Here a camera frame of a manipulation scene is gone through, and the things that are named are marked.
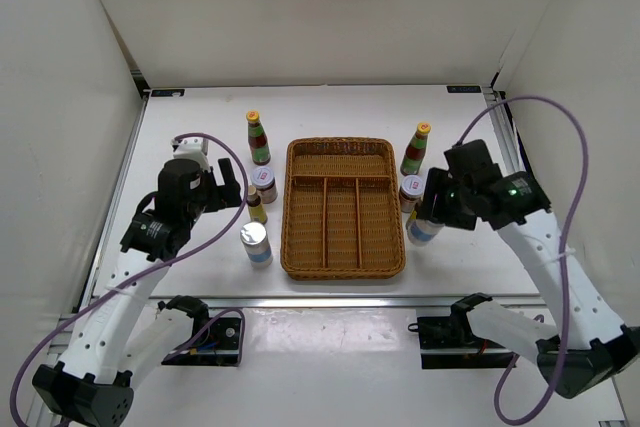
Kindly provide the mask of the silver-lid bead jar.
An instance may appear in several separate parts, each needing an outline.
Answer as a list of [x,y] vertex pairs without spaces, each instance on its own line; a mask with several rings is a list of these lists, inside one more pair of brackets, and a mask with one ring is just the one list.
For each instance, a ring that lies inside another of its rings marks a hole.
[[260,222],[244,224],[240,230],[240,240],[253,267],[268,267],[273,254],[267,230]]
[[416,218],[410,227],[406,228],[407,237],[413,245],[425,246],[439,234],[443,227],[443,224]]

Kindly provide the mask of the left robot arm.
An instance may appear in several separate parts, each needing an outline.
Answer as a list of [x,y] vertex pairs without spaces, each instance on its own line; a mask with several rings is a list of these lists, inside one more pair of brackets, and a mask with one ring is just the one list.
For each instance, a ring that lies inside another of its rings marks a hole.
[[208,339],[216,320],[203,301],[186,295],[159,304],[155,321],[138,335],[132,331],[157,284],[186,259],[181,250],[199,218],[245,206],[247,181],[236,180],[231,159],[218,166],[221,184],[203,154],[177,154],[164,164],[156,189],[136,207],[104,293],[78,312],[86,321],[76,340],[54,365],[36,369],[35,391],[64,421],[121,425],[151,370]]

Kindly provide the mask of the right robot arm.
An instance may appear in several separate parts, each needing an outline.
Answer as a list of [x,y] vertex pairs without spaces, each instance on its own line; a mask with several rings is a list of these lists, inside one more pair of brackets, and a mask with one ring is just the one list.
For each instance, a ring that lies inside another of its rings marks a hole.
[[450,308],[446,323],[429,328],[436,340],[470,347],[488,340],[534,363],[551,389],[572,399],[625,370],[639,357],[639,330],[604,301],[562,241],[551,202],[524,171],[503,175],[486,144],[456,144],[433,167],[408,228],[425,245],[444,227],[472,231],[489,224],[514,252],[544,299],[554,323],[543,325],[470,294]]

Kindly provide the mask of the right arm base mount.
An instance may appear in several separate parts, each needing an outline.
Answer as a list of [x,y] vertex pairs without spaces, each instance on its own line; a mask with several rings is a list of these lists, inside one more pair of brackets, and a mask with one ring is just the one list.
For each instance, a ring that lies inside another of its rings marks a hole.
[[447,316],[422,316],[407,326],[418,335],[423,370],[501,369],[513,354],[501,345],[471,333],[465,315],[491,301],[483,293],[468,295],[450,306]]

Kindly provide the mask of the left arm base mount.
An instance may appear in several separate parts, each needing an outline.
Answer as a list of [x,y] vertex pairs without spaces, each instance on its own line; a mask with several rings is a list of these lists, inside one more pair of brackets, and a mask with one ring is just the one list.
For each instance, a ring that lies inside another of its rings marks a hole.
[[207,303],[179,295],[159,301],[160,312],[182,312],[192,321],[192,338],[168,354],[163,366],[239,367],[242,362],[246,317],[242,309],[228,308],[212,315]]

